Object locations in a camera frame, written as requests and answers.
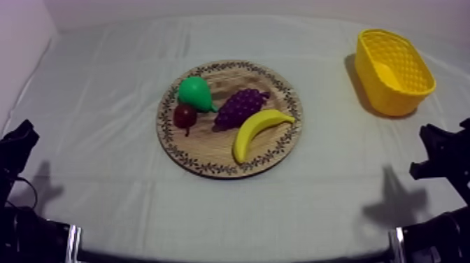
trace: wooden plate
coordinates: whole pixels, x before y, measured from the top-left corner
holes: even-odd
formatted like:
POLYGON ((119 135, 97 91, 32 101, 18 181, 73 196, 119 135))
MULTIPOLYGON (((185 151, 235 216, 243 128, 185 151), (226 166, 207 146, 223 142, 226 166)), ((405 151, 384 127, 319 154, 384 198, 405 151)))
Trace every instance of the wooden plate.
POLYGON ((266 171, 289 154, 301 133, 302 114, 294 89, 276 72, 252 62, 225 60, 198 66, 175 80, 160 102, 157 134, 166 153, 183 168, 209 178, 245 178, 266 171), (173 125, 178 88, 189 76, 207 80, 214 104, 219 108, 238 90, 252 88, 271 94, 262 109, 277 108, 297 121, 258 134, 250 144, 247 162, 237 164, 232 156, 232 144, 238 129, 214 132, 213 121, 217 113, 199 113, 188 137, 184 129, 173 125))

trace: green pear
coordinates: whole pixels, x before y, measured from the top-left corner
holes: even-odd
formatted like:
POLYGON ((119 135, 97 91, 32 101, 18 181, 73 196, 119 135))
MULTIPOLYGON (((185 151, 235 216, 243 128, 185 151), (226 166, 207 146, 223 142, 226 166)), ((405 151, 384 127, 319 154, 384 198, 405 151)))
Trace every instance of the green pear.
POLYGON ((200 111, 217 112, 212 103, 212 94, 207 82, 201 77, 189 77, 183 80, 178 90, 178 99, 200 111))

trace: woven pattern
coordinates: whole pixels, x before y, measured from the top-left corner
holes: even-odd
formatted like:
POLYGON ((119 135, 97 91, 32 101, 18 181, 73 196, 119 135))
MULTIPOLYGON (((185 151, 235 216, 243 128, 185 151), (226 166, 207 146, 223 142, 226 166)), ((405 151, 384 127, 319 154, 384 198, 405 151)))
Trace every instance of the woven pattern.
POLYGON ((413 45, 381 29, 359 35, 356 70, 372 106, 386 115, 405 115, 435 88, 435 80, 413 45))

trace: decorative border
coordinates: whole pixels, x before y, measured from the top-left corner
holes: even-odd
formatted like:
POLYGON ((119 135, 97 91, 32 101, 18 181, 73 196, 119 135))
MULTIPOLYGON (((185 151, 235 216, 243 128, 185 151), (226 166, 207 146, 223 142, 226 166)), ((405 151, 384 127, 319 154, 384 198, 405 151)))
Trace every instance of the decorative border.
POLYGON ((300 133, 301 126, 301 115, 302 109, 299 105, 299 100, 296 98, 295 91, 291 87, 285 86, 285 81, 277 79, 277 77, 269 73, 268 70, 261 66, 257 66, 251 62, 245 61, 229 61, 229 62, 213 62, 207 66, 198 66, 195 69, 192 69, 185 77, 181 78, 176 84, 174 83, 169 91, 165 94, 165 97, 162 99, 161 105, 159 107, 160 114, 157 116, 162 135, 158 134, 162 142, 163 148, 165 151, 175 160, 179 161, 181 165, 186 168, 189 168, 191 171, 195 171, 199 175, 221 178, 218 175, 225 173, 228 176, 234 176, 234 178, 246 177, 245 175, 236 177, 240 173, 246 173, 247 171, 252 171, 260 165, 271 162, 278 155, 284 155, 286 147, 292 143, 293 138, 300 133), (172 120, 171 120, 171 106, 176 102, 176 95, 178 93, 178 87, 184 78, 190 76, 202 76, 202 73, 207 72, 211 73, 214 71, 223 71, 225 69, 240 68, 247 71, 258 73, 261 76, 264 76, 270 80, 273 86, 284 95, 284 101, 287 104, 287 109, 292 117, 296 119, 296 122, 287 129, 287 131, 276 141, 276 147, 273 150, 267 150, 264 155, 258 155, 251 162, 246 162, 243 164, 237 165, 221 165, 213 164, 211 162, 206 164, 199 163, 199 160, 196 158, 191 158, 187 152, 179 150, 176 144, 173 143, 173 132, 171 130, 172 120))

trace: yellow banana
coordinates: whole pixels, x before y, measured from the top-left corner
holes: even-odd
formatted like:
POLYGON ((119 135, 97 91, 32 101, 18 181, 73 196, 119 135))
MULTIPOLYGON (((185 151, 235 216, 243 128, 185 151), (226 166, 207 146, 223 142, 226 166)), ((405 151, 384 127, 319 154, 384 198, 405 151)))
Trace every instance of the yellow banana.
POLYGON ((279 125, 282 122, 293 123, 295 118, 287 116, 278 110, 264 110, 253 114, 242 125, 236 135, 233 154, 235 160, 241 164, 246 159, 248 145, 262 130, 279 125))

